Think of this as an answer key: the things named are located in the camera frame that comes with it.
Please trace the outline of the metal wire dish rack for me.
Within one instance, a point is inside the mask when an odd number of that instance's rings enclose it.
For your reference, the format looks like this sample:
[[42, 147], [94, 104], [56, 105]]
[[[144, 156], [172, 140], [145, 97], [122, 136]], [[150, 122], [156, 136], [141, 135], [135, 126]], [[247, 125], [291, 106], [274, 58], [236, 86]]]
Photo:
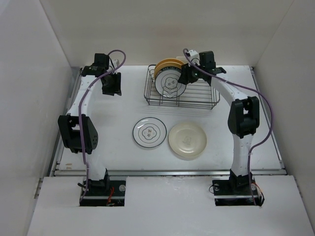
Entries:
[[220, 94], [214, 88], [210, 87], [205, 81], [198, 80], [193, 84], [186, 86], [182, 94], [178, 92], [170, 98], [163, 96], [155, 86], [154, 65], [148, 66], [144, 98], [149, 105], [173, 106], [210, 110], [220, 102]]

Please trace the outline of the white plate green rim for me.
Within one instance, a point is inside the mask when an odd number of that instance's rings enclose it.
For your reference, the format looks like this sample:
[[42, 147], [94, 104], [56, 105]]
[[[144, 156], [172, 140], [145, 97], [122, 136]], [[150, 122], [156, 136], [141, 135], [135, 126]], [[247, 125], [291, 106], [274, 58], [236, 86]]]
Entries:
[[146, 117], [139, 120], [133, 127], [134, 141], [142, 148], [156, 148], [167, 136], [166, 125], [158, 118]]

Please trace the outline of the cream plate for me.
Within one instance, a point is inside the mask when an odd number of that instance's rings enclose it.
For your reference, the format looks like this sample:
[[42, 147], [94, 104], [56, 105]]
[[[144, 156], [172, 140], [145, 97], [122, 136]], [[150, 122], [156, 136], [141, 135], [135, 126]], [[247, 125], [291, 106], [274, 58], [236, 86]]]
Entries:
[[180, 159], [191, 161], [197, 159], [206, 149], [207, 135], [195, 122], [180, 122], [172, 127], [168, 141], [172, 151]]

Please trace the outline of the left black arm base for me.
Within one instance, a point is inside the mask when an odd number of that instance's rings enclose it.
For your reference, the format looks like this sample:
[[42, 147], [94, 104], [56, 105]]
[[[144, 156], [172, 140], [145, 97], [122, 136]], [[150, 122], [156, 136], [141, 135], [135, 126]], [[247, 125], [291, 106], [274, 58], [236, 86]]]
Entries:
[[82, 188], [79, 200], [81, 207], [124, 207], [126, 180], [111, 180], [105, 176], [100, 180], [88, 180], [88, 190], [85, 192], [86, 181], [78, 183]]

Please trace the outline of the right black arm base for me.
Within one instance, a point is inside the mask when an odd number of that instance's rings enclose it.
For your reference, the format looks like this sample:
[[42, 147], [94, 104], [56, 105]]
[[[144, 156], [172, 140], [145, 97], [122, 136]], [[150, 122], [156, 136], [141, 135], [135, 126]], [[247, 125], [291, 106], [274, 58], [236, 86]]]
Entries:
[[215, 178], [212, 180], [214, 201], [217, 207], [224, 206], [259, 206], [265, 202], [264, 194], [253, 180], [251, 186], [245, 185], [240, 189], [232, 189], [228, 179]]

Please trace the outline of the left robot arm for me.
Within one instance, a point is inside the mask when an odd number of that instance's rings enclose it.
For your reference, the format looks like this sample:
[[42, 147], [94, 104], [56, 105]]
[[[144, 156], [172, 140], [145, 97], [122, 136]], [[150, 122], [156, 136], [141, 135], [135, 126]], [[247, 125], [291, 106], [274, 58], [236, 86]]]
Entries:
[[108, 54], [96, 53], [91, 65], [85, 66], [80, 74], [80, 85], [74, 101], [65, 115], [58, 118], [58, 126], [65, 148], [72, 153], [82, 154], [89, 177], [90, 164], [87, 156], [92, 154], [98, 145], [98, 132], [91, 118], [92, 109], [99, 94], [122, 95], [121, 67], [118, 60]]

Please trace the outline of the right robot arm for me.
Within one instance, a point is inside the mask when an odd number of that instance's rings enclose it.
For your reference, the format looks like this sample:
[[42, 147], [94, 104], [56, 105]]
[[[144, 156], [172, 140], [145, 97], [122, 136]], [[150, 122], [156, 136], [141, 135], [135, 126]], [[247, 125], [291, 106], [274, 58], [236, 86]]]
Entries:
[[249, 186], [252, 178], [248, 155], [253, 135], [260, 125], [259, 99], [246, 95], [229, 81], [227, 71], [216, 66], [212, 51], [198, 53], [184, 49], [183, 52], [188, 63], [182, 65], [179, 82], [187, 85], [203, 79], [230, 106], [227, 125], [233, 136], [234, 149], [228, 188], [232, 193], [238, 194]]

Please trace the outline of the white cutlery holder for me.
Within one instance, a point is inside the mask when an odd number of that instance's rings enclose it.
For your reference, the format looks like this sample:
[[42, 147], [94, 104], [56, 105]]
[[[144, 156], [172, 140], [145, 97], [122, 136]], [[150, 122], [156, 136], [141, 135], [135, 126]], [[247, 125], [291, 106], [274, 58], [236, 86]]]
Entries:
[[181, 61], [187, 63], [187, 59], [186, 59], [184, 56], [176, 57], [176, 59], [181, 60]]

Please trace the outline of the front yellow plate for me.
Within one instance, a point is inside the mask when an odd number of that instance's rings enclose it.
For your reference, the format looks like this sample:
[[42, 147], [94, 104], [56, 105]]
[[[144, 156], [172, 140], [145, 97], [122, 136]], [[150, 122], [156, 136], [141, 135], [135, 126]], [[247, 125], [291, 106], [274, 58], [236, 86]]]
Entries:
[[176, 71], [181, 71], [182, 65], [184, 62], [175, 58], [168, 58], [160, 61], [158, 64], [155, 65], [154, 68], [154, 79], [159, 75], [162, 71], [171, 69]]

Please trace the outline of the yellow plate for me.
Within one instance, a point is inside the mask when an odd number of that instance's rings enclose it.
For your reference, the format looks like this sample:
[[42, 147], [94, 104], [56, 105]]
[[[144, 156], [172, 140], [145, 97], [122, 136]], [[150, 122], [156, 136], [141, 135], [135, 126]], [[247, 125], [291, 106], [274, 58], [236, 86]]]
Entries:
[[160, 61], [158, 64], [155, 65], [154, 68], [154, 79], [159, 75], [162, 71], [171, 69], [176, 71], [181, 71], [182, 65], [184, 62], [175, 58], [168, 58]]
[[177, 68], [181, 68], [184, 63], [181, 60], [176, 58], [167, 58], [160, 61], [156, 66], [155, 69], [160, 70], [161, 68], [173, 66]]

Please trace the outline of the rear yellow plate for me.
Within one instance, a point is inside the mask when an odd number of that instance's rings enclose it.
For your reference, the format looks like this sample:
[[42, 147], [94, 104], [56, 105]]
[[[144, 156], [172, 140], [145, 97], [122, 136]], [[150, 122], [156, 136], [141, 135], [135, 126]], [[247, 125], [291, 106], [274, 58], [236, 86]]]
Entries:
[[181, 60], [176, 58], [167, 58], [160, 61], [156, 66], [155, 69], [160, 70], [161, 68], [173, 66], [177, 68], [181, 68], [184, 63]]

